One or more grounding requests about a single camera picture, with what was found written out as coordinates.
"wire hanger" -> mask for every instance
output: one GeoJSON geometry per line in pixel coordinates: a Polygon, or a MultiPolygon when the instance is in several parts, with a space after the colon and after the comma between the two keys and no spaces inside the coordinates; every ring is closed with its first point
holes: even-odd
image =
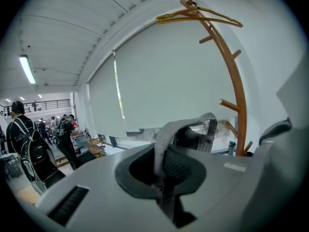
{"type": "Polygon", "coordinates": [[[232,19],[232,18],[230,18],[230,17],[228,17],[224,14],[217,13],[213,10],[198,7],[196,2],[191,2],[191,3],[195,5],[194,8],[190,8],[190,9],[187,9],[187,10],[179,10],[179,11],[171,13],[171,14],[164,14],[164,15],[158,16],[156,18],[157,23],[164,24],[164,23],[169,23],[169,22],[174,22],[174,21],[197,21],[198,20],[198,21],[215,21],[215,22],[230,24],[232,26],[236,26],[236,27],[239,27],[239,28],[243,27],[243,25],[237,20],[234,20],[234,19],[232,19]],[[208,13],[223,17],[224,19],[226,19],[228,21],[216,19],[216,18],[209,18],[209,17],[198,17],[198,16],[194,16],[193,14],[190,13],[191,11],[196,11],[196,10],[206,11],[208,13]],[[173,18],[176,15],[185,15],[186,17],[173,18]]]}

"grey strap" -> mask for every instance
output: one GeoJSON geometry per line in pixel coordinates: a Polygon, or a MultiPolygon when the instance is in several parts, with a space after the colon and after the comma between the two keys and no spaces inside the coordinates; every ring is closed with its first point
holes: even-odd
{"type": "Polygon", "coordinates": [[[13,125],[13,122],[11,123],[11,126],[10,126],[10,132],[9,132],[9,135],[10,135],[10,141],[11,141],[11,145],[12,145],[13,150],[15,151],[15,153],[17,153],[16,149],[14,148],[14,145],[13,145],[13,142],[12,142],[12,137],[11,137],[11,129],[12,129],[12,125],[13,125]]]}
{"type": "Polygon", "coordinates": [[[174,135],[182,128],[202,125],[206,120],[211,120],[206,137],[201,137],[197,150],[210,151],[217,128],[217,119],[213,113],[203,114],[201,117],[183,119],[167,123],[160,131],[154,147],[154,173],[157,176],[164,176],[163,158],[174,135]]]}
{"type": "Polygon", "coordinates": [[[19,129],[21,130],[21,132],[22,133],[24,133],[25,135],[26,135],[26,132],[24,132],[24,130],[20,127],[20,125],[16,122],[16,121],[14,121],[13,122],[15,125],[17,125],[18,127],[19,127],[19,129]]]}
{"type": "Polygon", "coordinates": [[[24,126],[24,128],[26,129],[27,132],[29,132],[28,128],[25,126],[24,122],[20,119],[20,118],[16,118],[20,121],[20,123],[24,126]]]}

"window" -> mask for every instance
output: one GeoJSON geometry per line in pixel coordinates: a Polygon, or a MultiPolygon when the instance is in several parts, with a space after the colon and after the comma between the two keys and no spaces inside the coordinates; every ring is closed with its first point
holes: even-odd
{"type": "Polygon", "coordinates": [[[110,144],[110,145],[112,144],[109,136],[98,134],[98,137],[99,137],[100,141],[102,141],[106,144],[110,144]]]}
{"type": "MultiPolygon", "coordinates": [[[[225,126],[224,124],[225,120],[228,120],[236,128],[235,122],[237,121],[237,119],[235,117],[230,119],[218,120],[217,130],[214,136],[212,149],[226,148],[228,147],[230,141],[234,142],[237,141],[234,134],[229,130],[229,128],[225,126]]],[[[209,127],[209,120],[206,121],[203,125],[191,126],[190,128],[197,133],[206,135],[208,127],[209,127]]]]}
{"type": "Polygon", "coordinates": [[[125,148],[134,148],[155,143],[161,128],[146,128],[127,130],[127,138],[116,137],[117,145],[125,148]]]}
{"type": "MultiPolygon", "coordinates": [[[[218,120],[217,130],[213,141],[212,149],[220,149],[228,147],[229,141],[237,142],[236,137],[230,130],[225,126],[224,121],[228,120],[236,128],[237,118],[222,119],[218,120]]],[[[200,134],[207,134],[209,127],[209,121],[199,126],[191,126],[190,128],[200,134]]],[[[136,129],[127,130],[127,138],[116,137],[117,145],[123,148],[134,148],[142,145],[155,143],[161,128],[147,128],[147,129],[136,129]]]]}

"floor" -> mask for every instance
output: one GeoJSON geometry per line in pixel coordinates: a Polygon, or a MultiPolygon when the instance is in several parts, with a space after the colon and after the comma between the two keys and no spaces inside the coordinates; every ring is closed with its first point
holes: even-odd
{"type": "MultiPolygon", "coordinates": [[[[52,145],[51,147],[52,152],[54,154],[55,159],[60,158],[62,156],[64,156],[55,145],[52,145]]],[[[83,148],[81,150],[81,152],[85,152],[87,151],[86,148],[83,148]]],[[[124,149],[120,149],[120,148],[113,148],[110,145],[105,145],[105,152],[106,155],[113,155],[113,154],[117,154],[119,152],[124,151],[124,149]]],[[[71,166],[65,165],[63,167],[60,167],[59,170],[64,173],[66,176],[70,175],[71,173],[73,173],[73,169],[71,168],[71,166]]],[[[11,191],[13,192],[13,194],[27,202],[27,203],[31,203],[31,204],[35,204],[39,199],[40,199],[40,195],[35,191],[35,189],[33,188],[33,186],[31,185],[31,183],[29,182],[29,180],[27,179],[26,175],[24,174],[24,172],[22,171],[22,174],[18,177],[18,178],[12,178],[11,180],[7,181],[7,184],[9,185],[11,191]]]]}

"ceiling light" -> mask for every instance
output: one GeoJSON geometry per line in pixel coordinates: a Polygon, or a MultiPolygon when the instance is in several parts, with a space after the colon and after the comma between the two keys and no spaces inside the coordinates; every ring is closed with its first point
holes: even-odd
{"type": "Polygon", "coordinates": [[[30,70],[30,67],[29,67],[28,56],[27,55],[20,55],[19,61],[20,61],[21,66],[23,67],[23,70],[24,70],[29,82],[31,84],[35,84],[34,77],[31,73],[31,70],[30,70]]]}

